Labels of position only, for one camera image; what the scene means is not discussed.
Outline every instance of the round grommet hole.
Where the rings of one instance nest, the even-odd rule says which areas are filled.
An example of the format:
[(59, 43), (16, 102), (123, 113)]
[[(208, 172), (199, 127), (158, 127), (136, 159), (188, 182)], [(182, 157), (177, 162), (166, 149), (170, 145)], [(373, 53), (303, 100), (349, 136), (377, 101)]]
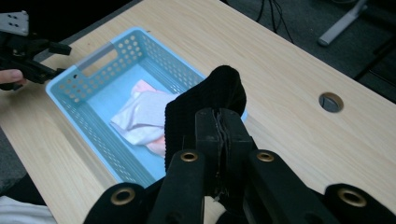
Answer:
[(358, 192), (350, 189), (339, 189), (338, 197), (345, 202), (355, 207), (364, 207), (367, 201)]
[(260, 161), (273, 161), (274, 156), (267, 152), (259, 152), (257, 153), (257, 159)]
[(322, 93), (319, 96), (319, 104), (323, 109), (331, 113), (340, 112), (344, 107), (341, 97), (332, 92)]
[(117, 189), (111, 195), (111, 202), (115, 205), (125, 205), (134, 199), (135, 193), (132, 188)]
[(198, 160), (198, 155), (192, 152), (185, 152), (181, 154), (181, 159), (183, 161), (196, 161)]

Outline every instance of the person's hand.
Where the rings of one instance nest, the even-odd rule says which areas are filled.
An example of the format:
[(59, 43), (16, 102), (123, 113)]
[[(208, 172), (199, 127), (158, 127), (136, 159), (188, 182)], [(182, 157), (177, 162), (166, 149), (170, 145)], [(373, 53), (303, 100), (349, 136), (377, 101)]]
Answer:
[(0, 84), (2, 83), (16, 83), (23, 85), (26, 79), (23, 78), (23, 73), (18, 69), (0, 70)]

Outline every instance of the light wood surface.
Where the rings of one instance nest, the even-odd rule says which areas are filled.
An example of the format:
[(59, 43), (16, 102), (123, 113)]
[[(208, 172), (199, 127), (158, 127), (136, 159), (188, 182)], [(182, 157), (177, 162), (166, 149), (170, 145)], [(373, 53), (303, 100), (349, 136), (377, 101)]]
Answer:
[[(43, 62), (66, 68), (133, 26), (208, 75), (237, 69), (247, 92), (246, 127), (320, 193), (347, 183), (396, 212), (396, 106), (218, 0), (145, 0)], [(318, 102), (340, 96), (339, 113)], [(45, 92), (29, 83), (0, 92), (0, 125), (59, 223), (82, 223), (116, 183)], [(220, 206), (206, 202), (205, 222)]]

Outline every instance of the white cloth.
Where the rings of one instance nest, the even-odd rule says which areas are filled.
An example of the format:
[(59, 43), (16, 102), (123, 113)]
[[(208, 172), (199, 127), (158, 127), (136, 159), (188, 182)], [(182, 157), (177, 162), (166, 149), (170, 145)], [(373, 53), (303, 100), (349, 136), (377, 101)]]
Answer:
[(2, 196), (0, 197), (0, 223), (56, 224), (56, 221), (47, 206), (21, 203)]
[(111, 119), (115, 130), (133, 145), (147, 146), (164, 157), (165, 108), (179, 94), (157, 91), (144, 80), (131, 90), (131, 97)]

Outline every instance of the white sleeve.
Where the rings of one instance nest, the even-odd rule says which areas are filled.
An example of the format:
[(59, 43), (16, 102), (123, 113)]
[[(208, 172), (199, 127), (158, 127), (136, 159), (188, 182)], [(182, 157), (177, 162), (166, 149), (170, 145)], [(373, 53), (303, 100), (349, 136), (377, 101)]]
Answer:
[(21, 203), (7, 196), (0, 197), (0, 223), (56, 224), (47, 206)]

